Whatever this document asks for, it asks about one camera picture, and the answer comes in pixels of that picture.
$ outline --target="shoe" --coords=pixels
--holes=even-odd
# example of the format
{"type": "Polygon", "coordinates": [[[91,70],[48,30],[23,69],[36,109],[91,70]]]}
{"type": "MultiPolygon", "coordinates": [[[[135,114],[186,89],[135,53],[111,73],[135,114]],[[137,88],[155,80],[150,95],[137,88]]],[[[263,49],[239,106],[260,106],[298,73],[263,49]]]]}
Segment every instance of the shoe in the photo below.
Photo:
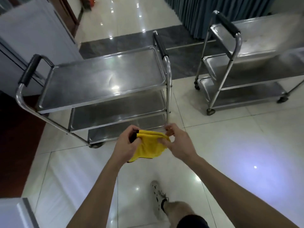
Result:
{"type": "Polygon", "coordinates": [[[163,220],[166,215],[162,210],[161,203],[164,199],[169,201],[169,198],[163,193],[158,181],[152,181],[150,185],[154,214],[159,220],[163,220]]]}

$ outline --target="yellow towel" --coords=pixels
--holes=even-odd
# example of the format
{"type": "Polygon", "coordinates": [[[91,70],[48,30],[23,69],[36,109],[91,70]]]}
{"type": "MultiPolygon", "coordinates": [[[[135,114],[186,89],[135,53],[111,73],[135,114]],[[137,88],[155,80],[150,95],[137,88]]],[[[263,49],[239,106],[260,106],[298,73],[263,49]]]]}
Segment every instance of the yellow towel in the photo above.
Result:
{"type": "Polygon", "coordinates": [[[130,140],[132,140],[131,142],[133,142],[136,138],[141,138],[141,144],[138,146],[133,157],[128,162],[133,162],[140,157],[158,157],[167,147],[159,143],[157,141],[157,138],[165,138],[170,141],[167,135],[160,132],[148,130],[137,130],[136,133],[134,133],[134,135],[130,138],[130,140]]]}

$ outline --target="person's left hand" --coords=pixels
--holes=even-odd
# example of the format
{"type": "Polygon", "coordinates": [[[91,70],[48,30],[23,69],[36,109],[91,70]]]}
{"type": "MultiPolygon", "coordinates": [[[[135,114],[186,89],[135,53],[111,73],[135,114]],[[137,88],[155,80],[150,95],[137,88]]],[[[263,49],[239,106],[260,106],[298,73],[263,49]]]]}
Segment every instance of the person's left hand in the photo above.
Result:
{"type": "Polygon", "coordinates": [[[123,164],[125,164],[133,157],[137,147],[141,143],[140,138],[136,138],[134,142],[130,143],[129,138],[134,133],[134,130],[140,130],[140,128],[133,125],[129,126],[124,132],[120,134],[116,142],[110,160],[119,167],[122,167],[123,164]]]}

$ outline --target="service trolley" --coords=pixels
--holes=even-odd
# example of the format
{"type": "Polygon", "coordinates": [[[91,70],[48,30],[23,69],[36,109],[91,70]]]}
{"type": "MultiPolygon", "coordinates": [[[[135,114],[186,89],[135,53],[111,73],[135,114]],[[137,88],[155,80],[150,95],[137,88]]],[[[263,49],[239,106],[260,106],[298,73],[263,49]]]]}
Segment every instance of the service trolley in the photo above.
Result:
{"type": "Polygon", "coordinates": [[[169,121],[171,88],[170,60],[154,31],[152,46],[67,64],[54,65],[35,54],[19,80],[16,101],[31,114],[97,148],[116,140],[131,124],[143,130],[164,126],[169,121]],[[41,59],[51,70],[34,109],[24,102],[22,90],[41,59]],[[65,109],[72,109],[68,128],[45,115],[65,109]],[[87,140],[74,134],[80,130],[89,130],[87,140]]]}
{"type": "Polygon", "coordinates": [[[209,32],[223,54],[204,57],[194,81],[207,102],[207,115],[216,108],[263,102],[266,99],[288,100],[292,90],[285,91],[278,83],[290,77],[304,75],[303,14],[286,13],[230,22],[219,11],[213,11],[209,32]],[[204,63],[209,77],[199,79],[204,63]]]}

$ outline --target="cart wheel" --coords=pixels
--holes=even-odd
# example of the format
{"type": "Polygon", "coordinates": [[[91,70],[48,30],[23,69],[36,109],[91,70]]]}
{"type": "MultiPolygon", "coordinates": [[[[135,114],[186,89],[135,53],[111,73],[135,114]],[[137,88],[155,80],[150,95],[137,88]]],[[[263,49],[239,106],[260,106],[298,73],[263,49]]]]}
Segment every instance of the cart wheel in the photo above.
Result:
{"type": "Polygon", "coordinates": [[[207,115],[210,116],[215,113],[215,109],[207,109],[207,115]]]}
{"type": "Polygon", "coordinates": [[[89,145],[89,147],[93,148],[93,149],[97,149],[97,148],[103,146],[104,144],[105,144],[105,142],[99,142],[99,143],[91,144],[91,145],[89,145]]]}
{"type": "Polygon", "coordinates": [[[288,99],[289,98],[287,98],[286,96],[283,96],[277,101],[277,103],[280,104],[280,103],[286,102],[288,99]]]}
{"type": "Polygon", "coordinates": [[[197,84],[197,81],[194,82],[194,87],[196,90],[200,90],[201,88],[199,87],[199,84],[197,84]]]}

